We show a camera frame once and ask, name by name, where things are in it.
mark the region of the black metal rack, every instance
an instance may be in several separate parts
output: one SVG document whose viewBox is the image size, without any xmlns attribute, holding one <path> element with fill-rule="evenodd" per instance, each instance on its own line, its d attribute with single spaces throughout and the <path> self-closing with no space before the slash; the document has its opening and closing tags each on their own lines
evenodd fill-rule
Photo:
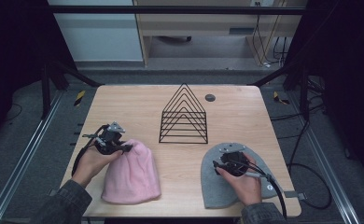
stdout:
<svg viewBox="0 0 364 224">
<path fill-rule="evenodd" d="M 159 143 L 208 144 L 206 112 L 183 83 L 161 113 Z"/>
</svg>

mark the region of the wall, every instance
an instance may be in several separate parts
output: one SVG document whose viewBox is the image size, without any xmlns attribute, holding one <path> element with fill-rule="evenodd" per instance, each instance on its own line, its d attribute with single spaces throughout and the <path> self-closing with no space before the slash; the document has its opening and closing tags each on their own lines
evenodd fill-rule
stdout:
<svg viewBox="0 0 364 224">
<path fill-rule="evenodd" d="M 50 5 L 131 6 L 130 0 L 49 0 Z M 142 62 L 134 15 L 55 14 L 76 62 Z"/>
</svg>

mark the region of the metal rail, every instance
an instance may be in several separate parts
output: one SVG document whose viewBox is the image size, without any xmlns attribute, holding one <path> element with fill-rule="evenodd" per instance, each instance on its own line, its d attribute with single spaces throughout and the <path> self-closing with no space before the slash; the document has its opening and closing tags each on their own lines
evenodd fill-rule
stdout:
<svg viewBox="0 0 364 224">
<path fill-rule="evenodd" d="M 227 15 L 307 15 L 327 13 L 305 7 L 197 7 L 197 6 L 48 6 L 28 7 L 28 11 L 85 14 L 227 14 Z"/>
<path fill-rule="evenodd" d="M 19 162 L 13 170 L 13 173 L 0 193 L 0 220 L 2 215 L 5 213 L 17 187 L 19 186 L 22 177 L 24 176 L 25 171 L 27 170 L 30 161 L 34 156 L 36 149 L 38 148 L 49 124 L 51 123 L 58 105 L 60 104 L 61 98 L 63 97 L 63 91 L 57 91 L 56 93 L 57 94 L 54 96 L 49 114 L 39 122 L 34 135 L 28 143 L 28 146 L 22 153 Z"/>
<path fill-rule="evenodd" d="M 294 94 L 288 93 L 288 98 L 291 100 L 296 111 L 299 111 L 298 99 Z M 301 124 L 305 122 L 304 118 L 299 116 L 301 119 Z M 353 205 L 350 203 L 350 200 L 345 193 L 342 184 L 339 181 L 339 178 L 333 171 L 333 168 L 330 165 L 321 145 L 315 137 L 313 130 L 308 127 L 307 128 L 307 136 L 310 144 L 313 147 L 313 154 L 316 162 L 318 163 L 318 167 L 324 175 L 324 179 L 327 181 L 331 195 L 333 196 L 333 200 L 339 208 L 340 214 L 346 224 L 358 224 L 360 223 L 357 213 Z"/>
</svg>

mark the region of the pink beanie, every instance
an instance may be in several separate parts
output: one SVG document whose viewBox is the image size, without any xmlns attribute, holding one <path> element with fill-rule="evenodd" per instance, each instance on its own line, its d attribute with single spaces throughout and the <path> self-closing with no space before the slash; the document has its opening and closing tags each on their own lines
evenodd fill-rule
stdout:
<svg viewBox="0 0 364 224">
<path fill-rule="evenodd" d="M 102 198 L 110 203 L 142 203 L 159 197 L 159 175 L 150 149 L 133 139 L 124 145 L 133 148 L 109 164 Z"/>
</svg>

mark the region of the black pole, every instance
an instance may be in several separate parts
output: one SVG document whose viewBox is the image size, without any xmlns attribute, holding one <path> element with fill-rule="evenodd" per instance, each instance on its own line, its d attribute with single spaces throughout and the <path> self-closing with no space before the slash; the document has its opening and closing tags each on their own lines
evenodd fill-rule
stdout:
<svg viewBox="0 0 364 224">
<path fill-rule="evenodd" d="M 308 70 L 305 66 L 301 69 L 301 98 L 300 98 L 300 110 L 305 120 L 310 118 L 310 110 L 308 108 Z"/>
<path fill-rule="evenodd" d="M 49 85 L 49 74 L 48 65 L 44 64 L 40 73 L 42 79 L 42 100 L 43 100 L 43 111 L 42 119 L 46 117 L 50 111 L 50 85 Z"/>
<path fill-rule="evenodd" d="M 305 7 L 171 7 L 171 6 L 49 6 L 28 7 L 29 11 L 85 14 L 228 14 L 228 15 L 306 15 L 326 13 Z"/>
</svg>

